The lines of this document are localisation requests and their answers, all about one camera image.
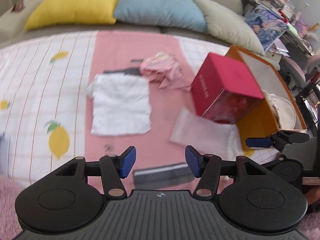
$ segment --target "yellow lemon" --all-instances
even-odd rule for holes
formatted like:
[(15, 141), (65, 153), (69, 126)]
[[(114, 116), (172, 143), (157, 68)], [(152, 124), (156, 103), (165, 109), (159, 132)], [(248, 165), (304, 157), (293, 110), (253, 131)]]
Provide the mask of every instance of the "yellow lemon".
[(254, 150), (247, 150), (245, 152), (243, 152), (243, 155), (244, 156), (247, 156), (247, 157), (251, 157), (252, 155), (254, 154)]
[(47, 133), (51, 132), (49, 137), (49, 148), (58, 159), (63, 156), (70, 147), (70, 138), (66, 129), (55, 121), (50, 121)]
[(7, 100), (0, 100), (0, 109), (7, 109), (10, 106), (9, 101)]
[(50, 60), (50, 63), (55, 62), (57, 59), (61, 59), (66, 57), (69, 54), (69, 52), (67, 51), (59, 51), (56, 55), (54, 55), (52, 57), (52, 59)]

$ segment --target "box lid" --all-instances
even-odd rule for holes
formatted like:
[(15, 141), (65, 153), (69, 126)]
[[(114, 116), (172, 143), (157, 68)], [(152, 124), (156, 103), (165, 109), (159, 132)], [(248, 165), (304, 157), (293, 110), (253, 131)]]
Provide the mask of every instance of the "box lid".
[(213, 62), (225, 90), (253, 98), (264, 98), (258, 83), (245, 63), (211, 52), (208, 57)]

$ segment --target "white towel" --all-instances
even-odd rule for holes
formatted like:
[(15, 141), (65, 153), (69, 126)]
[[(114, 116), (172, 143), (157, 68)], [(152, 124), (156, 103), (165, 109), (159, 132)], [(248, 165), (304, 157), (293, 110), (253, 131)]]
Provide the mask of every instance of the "white towel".
[(148, 79), (123, 73), (98, 74), (87, 92), (93, 98), (91, 134), (144, 134), (151, 129)]

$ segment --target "light blue pillow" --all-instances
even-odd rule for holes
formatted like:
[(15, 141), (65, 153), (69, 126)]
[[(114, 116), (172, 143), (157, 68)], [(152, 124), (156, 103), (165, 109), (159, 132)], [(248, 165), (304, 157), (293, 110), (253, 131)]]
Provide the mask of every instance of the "light blue pillow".
[(204, 16), (192, 0), (118, 0), (113, 16), (125, 23), (207, 33)]

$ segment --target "dark gray cloth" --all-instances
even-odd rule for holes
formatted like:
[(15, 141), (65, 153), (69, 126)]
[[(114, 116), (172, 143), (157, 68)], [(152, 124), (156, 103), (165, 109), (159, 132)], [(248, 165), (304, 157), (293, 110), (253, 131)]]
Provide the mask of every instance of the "dark gray cloth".
[(136, 189), (155, 190), (191, 182), (195, 179), (187, 163), (133, 170)]
[(103, 73), (104, 74), (124, 73), (127, 75), (142, 76), (140, 73), (139, 67), (130, 67), (130, 68), (125, 68), (125, 69), (117, 69), (117, 70), (105, 70)]

